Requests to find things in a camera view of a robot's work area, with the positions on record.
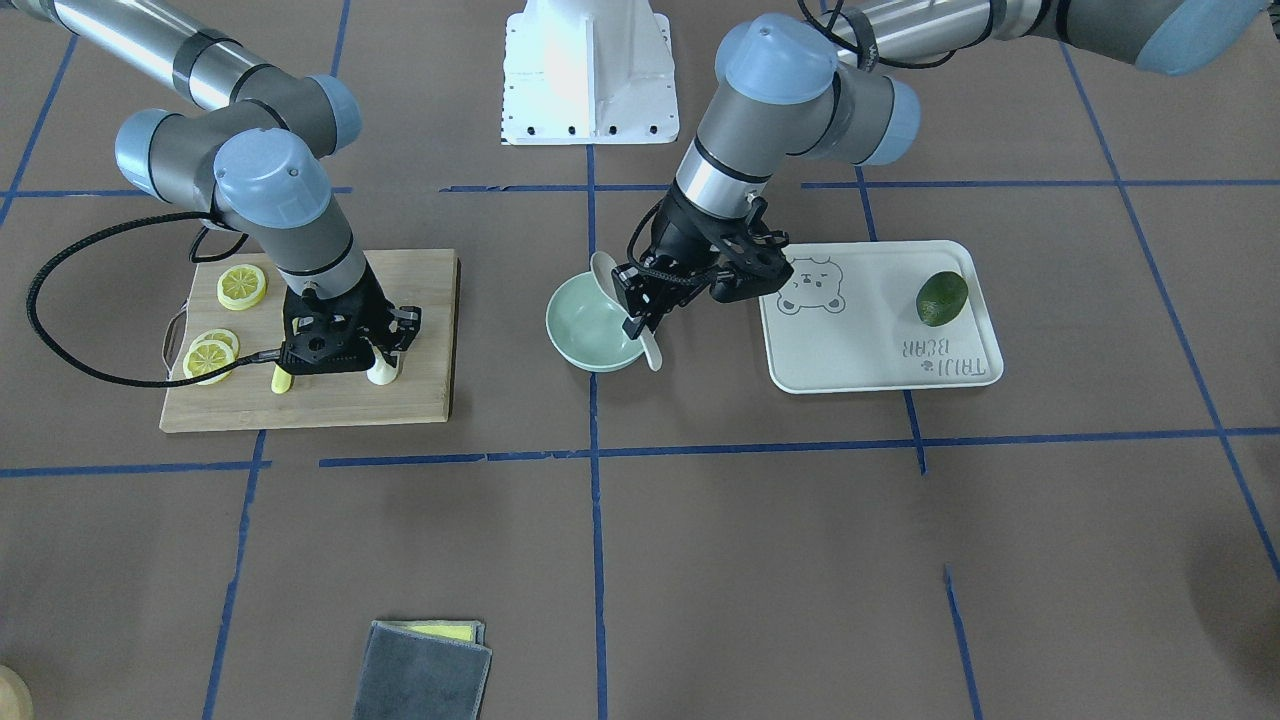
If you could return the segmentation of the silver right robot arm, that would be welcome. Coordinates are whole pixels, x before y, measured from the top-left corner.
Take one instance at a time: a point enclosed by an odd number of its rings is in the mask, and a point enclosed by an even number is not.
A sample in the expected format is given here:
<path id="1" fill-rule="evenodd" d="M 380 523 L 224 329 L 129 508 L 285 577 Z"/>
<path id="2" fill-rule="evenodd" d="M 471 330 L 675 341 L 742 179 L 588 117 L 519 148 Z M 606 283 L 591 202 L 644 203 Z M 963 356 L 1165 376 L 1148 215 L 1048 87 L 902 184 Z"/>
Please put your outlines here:
<path id="1" fill-rule="evenodd" d="M 364 119 L 332 76 L 296 77 L 164 1 L 18 1 L 204 109 L 138 111 L 116 133 L 120 173 L 180 219 L 259 242 L 285 282 L 284 340 L 265 359 L 292 375 L 364 372 L 393 382 L 421 310 L 394 306 L 321 159 Z"/>

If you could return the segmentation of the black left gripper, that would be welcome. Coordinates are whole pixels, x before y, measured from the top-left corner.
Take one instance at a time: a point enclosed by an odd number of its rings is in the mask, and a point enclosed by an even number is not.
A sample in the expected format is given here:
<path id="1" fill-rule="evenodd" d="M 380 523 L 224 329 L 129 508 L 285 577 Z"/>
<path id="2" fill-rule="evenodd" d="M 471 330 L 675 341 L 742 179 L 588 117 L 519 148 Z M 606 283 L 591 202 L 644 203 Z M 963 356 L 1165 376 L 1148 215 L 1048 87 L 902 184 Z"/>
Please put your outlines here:
<path id="1" fill-rule="evenodd" d="M 745 217 L 721 219 L 671 186 L 634 232 L 627 261 L 612 272 L 627 337 L 657 333 L 667 314 L 687 306 L 703 290 L 721 304 L 780 291 L 791 279 L 783 254 L 788 234 L 763 222 L 767 208 L 763 197 L 755 197 Z"/>

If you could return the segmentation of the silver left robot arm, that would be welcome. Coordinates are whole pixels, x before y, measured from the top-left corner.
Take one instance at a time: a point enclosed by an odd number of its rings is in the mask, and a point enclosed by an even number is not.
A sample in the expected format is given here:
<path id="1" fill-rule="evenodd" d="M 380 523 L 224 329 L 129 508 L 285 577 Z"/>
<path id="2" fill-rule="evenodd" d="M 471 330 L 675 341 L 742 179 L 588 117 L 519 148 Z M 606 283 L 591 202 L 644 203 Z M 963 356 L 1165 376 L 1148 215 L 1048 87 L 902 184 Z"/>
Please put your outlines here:
<path id="1" fill-rule="evenodd" d="M 780 291 L 787 236 L 763 222 L 764 188 L 786 158 L 881 167 L 920 126 L 920 102 L 890 69 L 925 69 L 988 40 L 1050 38 L 1162 76 L 1198 70 L 1235 44 L 1262 1 L 837 1 L 800 18 L 732 28 L 717 91 L 652 232 L 623 264 L 596 259 L 623 332 L 649 340 L 664 315 L 708 291 L 722 304 Z"/>

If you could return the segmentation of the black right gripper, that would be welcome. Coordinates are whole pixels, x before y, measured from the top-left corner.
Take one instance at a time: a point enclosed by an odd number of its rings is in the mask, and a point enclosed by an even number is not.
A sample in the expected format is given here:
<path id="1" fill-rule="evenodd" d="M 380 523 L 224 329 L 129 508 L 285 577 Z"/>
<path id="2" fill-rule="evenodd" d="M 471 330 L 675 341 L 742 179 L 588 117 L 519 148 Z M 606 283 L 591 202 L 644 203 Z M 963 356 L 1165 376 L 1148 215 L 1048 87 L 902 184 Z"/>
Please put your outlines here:
<path id="1" fill-rule="evenodd" d="M 393 307 L 374 273 L 366 270 L 352 290 L 334 299 L 319 299 L 311 290 L 288 290 L 283 322 L 278 365 L 292 375 L 369 368 L 371 373 L 399 373 L 401 352 L 416 340 L 422 309 Z"/>

